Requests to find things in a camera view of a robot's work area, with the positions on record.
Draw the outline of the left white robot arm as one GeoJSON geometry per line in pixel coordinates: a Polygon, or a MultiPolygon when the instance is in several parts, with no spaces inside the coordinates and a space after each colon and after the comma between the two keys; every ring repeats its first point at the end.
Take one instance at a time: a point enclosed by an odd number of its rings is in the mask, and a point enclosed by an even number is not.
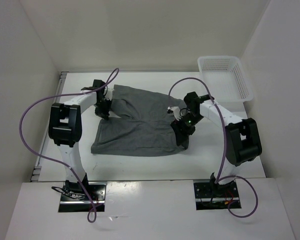
{"type": "Polygon", "coordinates": [[[95,79],[92,86],[81,89],[79,95],[64,103],[54,103],[50,109],[49,138],[57,145],[65,163],[64,192],[84,200],[90,194],[87,173],[83,168],[79,141],[83,135],[82,113],[95,107],[95,115],[108,120],[113,91],[102,80],[95,79]]]}

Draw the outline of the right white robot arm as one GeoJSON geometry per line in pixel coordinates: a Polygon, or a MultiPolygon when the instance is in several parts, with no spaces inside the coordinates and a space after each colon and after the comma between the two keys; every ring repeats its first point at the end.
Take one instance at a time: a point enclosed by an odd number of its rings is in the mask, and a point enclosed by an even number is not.
{"type": "Polygon", "coordinates": [[[171,122],[177,146],[186,150],[189,138],[196,130],[196,124],[206,118],[222,130],[223,152],[219,170],[210,176],[209,191],[220,197],[227,186],[237,177],[240,166],[251,162],[262,153],[258,126],[252,118],[242,118],[230,112],[209,94],[198,96],[190,92],[184,97],[186,107],[169,106],[173,114],[171,122]]]}

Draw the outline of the grey shorts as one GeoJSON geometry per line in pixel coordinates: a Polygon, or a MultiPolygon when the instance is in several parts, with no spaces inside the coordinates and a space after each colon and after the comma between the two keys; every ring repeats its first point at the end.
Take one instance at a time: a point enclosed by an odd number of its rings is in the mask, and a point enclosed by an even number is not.
{"type": "Polygon", "coordinates": [[[182,152],[171,127],[168,105],[184,108],[183,100],[166,94],[115,85],[109,119],[101,119],[90,151],[94,155],[161,157],[182,152]]]}

